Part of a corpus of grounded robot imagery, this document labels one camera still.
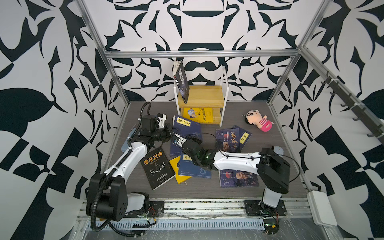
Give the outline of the blue book with yellow label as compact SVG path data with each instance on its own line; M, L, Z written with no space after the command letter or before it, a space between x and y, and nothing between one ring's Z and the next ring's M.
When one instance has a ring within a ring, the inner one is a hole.
M195 137L200 141L202 137L202 125L200 123L187 120L179 115L173 116L173 132L174 135L171 138L170 156L178 157L182 154L182 149L177 145L179 137Z

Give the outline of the yellow cartoon book on shelf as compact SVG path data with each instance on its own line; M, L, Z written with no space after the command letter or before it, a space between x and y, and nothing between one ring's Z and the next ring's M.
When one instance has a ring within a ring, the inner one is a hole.
M221 122L218 108L183 108L183 117L200 124L219 125Z

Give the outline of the white wooden two-tier shelf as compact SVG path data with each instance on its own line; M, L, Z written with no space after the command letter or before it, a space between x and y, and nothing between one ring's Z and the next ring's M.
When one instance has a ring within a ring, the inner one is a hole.
M212 108L213 125L222 126L230 86L226 68L222 68L222 76L214 86L196 85L190 86L190 95L187 103L182 100L176 84L173 86L177 113L182 116L184 110L189 108Z

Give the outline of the yellow cartoon book on table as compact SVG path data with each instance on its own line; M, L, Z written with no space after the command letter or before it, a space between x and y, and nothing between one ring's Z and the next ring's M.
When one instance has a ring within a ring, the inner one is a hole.
M185 182L186 180L190 179L190 176L181 176L179 175L179 166L180 166L180 159L181 157L178 156L172 160L170 160L170 164L175 172L175 178L178 184L181 184L182 182Z

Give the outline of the purple old man book lower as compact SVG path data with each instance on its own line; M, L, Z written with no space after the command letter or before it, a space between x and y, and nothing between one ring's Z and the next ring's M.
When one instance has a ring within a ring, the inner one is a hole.
M250 172L236 170L220 170L219 178L221 188L241 188L259 186L257 175Z

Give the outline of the white grey round speaker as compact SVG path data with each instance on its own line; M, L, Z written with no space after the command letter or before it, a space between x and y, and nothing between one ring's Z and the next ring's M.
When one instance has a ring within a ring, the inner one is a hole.
M272 146L272 151L274 152L275 156L283 156L284 155L284 149L279 146Z

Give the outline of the blue book beige label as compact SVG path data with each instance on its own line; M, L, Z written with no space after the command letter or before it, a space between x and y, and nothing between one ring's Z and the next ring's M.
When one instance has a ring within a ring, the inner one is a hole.
M212 174L210 171L207 171L200 166L196 166L188 155L185 155L185 154L181 155L181 159L178 163L178 166L179 166L178 175L180 176L196 177L196 178L204 178L204 179L212 178Z

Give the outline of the black deer antler book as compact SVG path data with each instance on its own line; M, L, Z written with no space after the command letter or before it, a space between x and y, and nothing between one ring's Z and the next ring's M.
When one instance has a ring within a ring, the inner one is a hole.
M160 147L149 152L141 159L140 163L153 191L167 183L176 175L164 150Z

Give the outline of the light blue glasses case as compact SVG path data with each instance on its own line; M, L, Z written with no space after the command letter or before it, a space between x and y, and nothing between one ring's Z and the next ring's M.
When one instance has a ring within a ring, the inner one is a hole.
M121 147L121 151L124 153L128 148L129 148L129 144L128 144L128 141L132 138L134 132L136 131L136 128L132 128L128 137L125 139L122 147Z

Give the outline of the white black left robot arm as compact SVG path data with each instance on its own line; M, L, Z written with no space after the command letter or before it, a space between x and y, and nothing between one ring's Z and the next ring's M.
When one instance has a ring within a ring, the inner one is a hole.
M150 114L151 103L143 104L138 125L126 140L128 145L121 157L105 172L95 173L89 182L86 214L91 229L99 232L112 221L120 221L132 211L143 211L149 200L143 193L127 193L126 183L137 166L156 142L167 142L172 128L165 114Z

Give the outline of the purple old man book upper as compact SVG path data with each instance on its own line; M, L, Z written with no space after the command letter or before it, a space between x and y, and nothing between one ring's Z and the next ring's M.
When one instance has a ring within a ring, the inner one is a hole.
M240 131L234 129L216 130L217 148L222 152L240 153Z

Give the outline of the white power box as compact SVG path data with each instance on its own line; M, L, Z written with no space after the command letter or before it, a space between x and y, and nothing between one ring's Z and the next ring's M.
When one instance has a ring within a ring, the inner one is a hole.
M326 227L334 227L338 225L326 193L311 191L307 193L307 199L316 225Z

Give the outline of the plush doll pink shorts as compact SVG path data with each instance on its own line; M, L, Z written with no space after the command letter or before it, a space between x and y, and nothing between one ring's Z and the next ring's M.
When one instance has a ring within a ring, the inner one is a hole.
M250 110L245 114L245 122L248 125L255 125L262 132L268 132L275 123L271 122L267 116L263 116L258 110Z

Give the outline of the black wall hook rail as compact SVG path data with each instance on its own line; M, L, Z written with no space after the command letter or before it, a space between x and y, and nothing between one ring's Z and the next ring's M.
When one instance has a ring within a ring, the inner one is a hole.
M331 89L331 101L334 96L338 96L342 101L341 107L352 111L355 115L355 122L362 122L370 131L368 138L376 138L382 145L384 144L384 123L364 104L358 97L349 90L341 80L334 78L330 71L326 72L326 79L322 85L327 85Z

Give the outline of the small blue book yellow label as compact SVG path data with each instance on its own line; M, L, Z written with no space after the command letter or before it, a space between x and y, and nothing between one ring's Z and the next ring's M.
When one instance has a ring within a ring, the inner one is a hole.
M252 136L252 133L237 126L233 125L233 129L239 129L240 133L240 149L242 150Z

